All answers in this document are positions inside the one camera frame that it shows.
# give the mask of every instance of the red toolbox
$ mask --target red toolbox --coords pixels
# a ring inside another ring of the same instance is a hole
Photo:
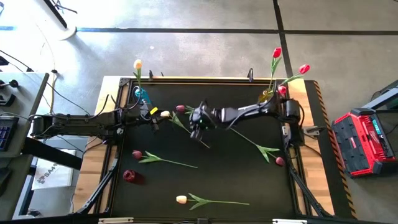
[[[332,122],[345,172],[351,177],[395,172],[398,111],[351,110]]]

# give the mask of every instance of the red tulip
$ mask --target red tulip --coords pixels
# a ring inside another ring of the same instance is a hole
[[[134,150],[134,151],[132,152],[132,156],[133,156],[134,158],[136,158],[136,159],[141,159],[141,157],[142,157],[142,152],[140,152],[140,151],[138,151],[138,150]]]
[[[304,73],[306,73],[307,71],[309,71],[310,68],[311,68],[310,65],[305,64],[305,65],[302,65],[302,66],[298,69],[298,71],[299,71],[301,74],[304,74]]]
[[[281,95],[285,95],[286,92],[287,92],[286,86],[283,86],[283,85],[278,86],[278,92],[279,92],[279,94],[281,94]]]
[[[126,170],[123,174],[123,179],[127,182],[133,182],[136,177],[136,173],[133,170]]]
[[[277,47],[274,50],[274,54],[272,54],[272,56],[274,58],[279,58],[280,54],[282,53],[282,48],[281,47]]]
[[[184,105],[178,105],[175,107],[175,109],[179,112],[184,112],[185,111],[185,106]]]
[[[285,161],[284,161],[284,159],[282,157],[276,158],[275,163],[280,165],[280,166],[284,166],[285,165]]]

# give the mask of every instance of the keyboard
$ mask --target keyboard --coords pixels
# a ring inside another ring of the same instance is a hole
[[[19,118],[0,116],[0,152],[6,152],[8,145],[17,129]]]

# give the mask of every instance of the white paper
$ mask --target white paper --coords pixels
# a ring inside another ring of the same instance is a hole
[[[61,151],[72,155],[76,154],[75,150],[62,149]],[[72,175],[72,168],[61,166],[44,159],[38,159],[32,190],[71,186]]]

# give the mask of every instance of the desk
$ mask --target desk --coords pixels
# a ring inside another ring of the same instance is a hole
[[[19,87],[11,88],[9,86],[0,90],[0,94],[9,98],[11,94],[16,96],[15,101],[10,107],[0,107],[0,113],[15,113],[27,118],[29,115],[36,113],[42,98],[45,85],[49,79],[47,73],[1,73],[0,80],[9,82],[17,80]],[[30,129],[30,121],[19,118],[17,130],[11,139],[10,145],[6,152],[0,152],[0,157],[16,157],[21,153],[25,138]]]
[[[104,77],[98,98],[96,113],[98,113],[103,107],[107,94],[113,95],[114,98],[118,94],[120,78],[121,77]],[[312,90],[307,93],[307,88],[311,88]],[[128,88],[124,88],[122,91],[121,106],[126,103],[127,89]],[[318,126],[326,126],[330,128],[326,110],[322,103],[322,96],[316,82],[295,80],[292,83],[289,83],[289,95],[290,97],[299,100],[300,104],[304,108],[304,126],[313,126],[316,124]],[[111,111],[113,109],[114,103],[108,102],[104,111]],[[299,152],[303,163],[303,173],[305,174],[308,188],[312,191],[326,211],[336,214],[339,217],[352,218],[355,216],[355,212],[353,210],[349,190],[344,179],[344,174],[341,171],[341,163],[336,160],[336,157],[334,156],[335,152],[332,146],[335,145],[335,143],[334,140],[330,138],[330,132],[331,131],[329,129],[324,131],[319,138],[319,142],[310,138],[305,139],[308,146],[322,153],[322,157],[319,157],[316,152],[313,152],[307,147],[301,147]],[[85,203],[100,181],[101,169],[105,158],[105,149],[106,146],[98,146],[85,154],[73,199],[75,211]],[[115,151],[116,148],[114,147],[111,151],[111,156],[109,157],[110,160],[113,159]],[[305,213],[303,195],[298,187],[297,195],[300,210]],[[108,188],[105,189],[101,199],[101,212],[106,208],[107,197]]]
[[[10,94],[16,96],[10,107],[0,107],[0,113],[10,112],[28,117],[37,111],[49,75],[44,73],[0,73],[0,79],[4,82],[15,79],[19,83],[18,88],[7,86],[0,91],[5,98],[8,98]],[[7,166],[9,162],[8,168],[12,172],[7,189],[0,197],[0,220],[12,218],[32,163],[33,156],[21,155],[29,128],[30,122],[20,118],[8,150],[0,152],[0,167]]]

